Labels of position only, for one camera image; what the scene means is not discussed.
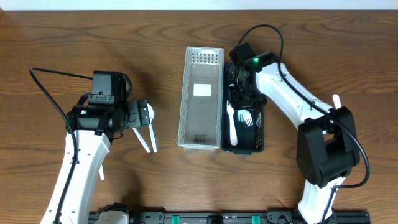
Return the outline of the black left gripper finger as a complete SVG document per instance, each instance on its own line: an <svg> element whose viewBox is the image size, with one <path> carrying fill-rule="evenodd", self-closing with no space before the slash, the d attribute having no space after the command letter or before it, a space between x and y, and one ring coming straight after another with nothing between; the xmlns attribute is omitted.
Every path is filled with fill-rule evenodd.
<svg viewBox="0 0 398 224"><path fill-rule="evenodd" d="M150 125L149 109L147 100L138 101L139 117L141 125Z"/></svg>
<svg viewBox="0 0 398 224"><path fill-rule="evenodd" d="M129 101L127 103L127 108L129 110L129 121L127 127L139 127L141 125L141 119L139 115L139 105L136 101Z"/></svg>

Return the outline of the white plastic fork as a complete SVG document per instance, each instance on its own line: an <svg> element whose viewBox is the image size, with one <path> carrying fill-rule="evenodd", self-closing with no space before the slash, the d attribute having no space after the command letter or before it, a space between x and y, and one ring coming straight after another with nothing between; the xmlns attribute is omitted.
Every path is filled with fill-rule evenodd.
<svg viewBox="0 0 398 224"><path fill-rule="evenodd" d="M230 143L232 146L236 146L238 144L238 138L236 134L236 127L234 123L234 112L235 110L231 106L230 101L228 100L226 102L226 110L229 116L229 137L230 137Z"/></svg>
<svg viewBox="0 0 398 224"><path fill-rule="evenodd" d="M253 125L252 115L251 115L251 113L248 110L246 110L246 113L244 115L244 121L245 121L247 126L252 126Z"/></svg>

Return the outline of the pale green plastic fork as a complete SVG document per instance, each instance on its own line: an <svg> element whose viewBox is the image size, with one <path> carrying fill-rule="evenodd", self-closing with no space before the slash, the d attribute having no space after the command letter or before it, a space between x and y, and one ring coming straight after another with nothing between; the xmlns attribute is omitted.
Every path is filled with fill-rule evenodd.
<svg viewBox="0 0 398 224"><path fill-rule="evenodd" d="M238 121L245 122L246 110L238 110Z"/></svg>

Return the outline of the white spoon under left arm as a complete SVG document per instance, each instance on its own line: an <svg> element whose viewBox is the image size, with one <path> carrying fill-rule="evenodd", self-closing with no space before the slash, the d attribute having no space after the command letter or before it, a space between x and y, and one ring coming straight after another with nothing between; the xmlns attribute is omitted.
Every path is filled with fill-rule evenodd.
<svg viewBox="0 0 398 224"><path fill-rule="evenodd" d="M104 180L104 170L103 170L103 165L100 166L99 168L99 177L100 180L103 181Z"/></svg>

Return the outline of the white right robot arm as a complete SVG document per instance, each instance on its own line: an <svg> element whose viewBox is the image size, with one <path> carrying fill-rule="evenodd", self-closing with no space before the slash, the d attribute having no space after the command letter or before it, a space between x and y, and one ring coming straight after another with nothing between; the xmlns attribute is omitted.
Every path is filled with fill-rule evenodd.
<svg viewBox="0 0 398 224"><path fill-rule="evenodd" d="M271 99L297 129L296 160L305 187L294 220L329 221L337 190L361 161L352 112L319 100L272 52L235 48L229 57L235 70L229 85L233 108L262 108Z"/></svg>

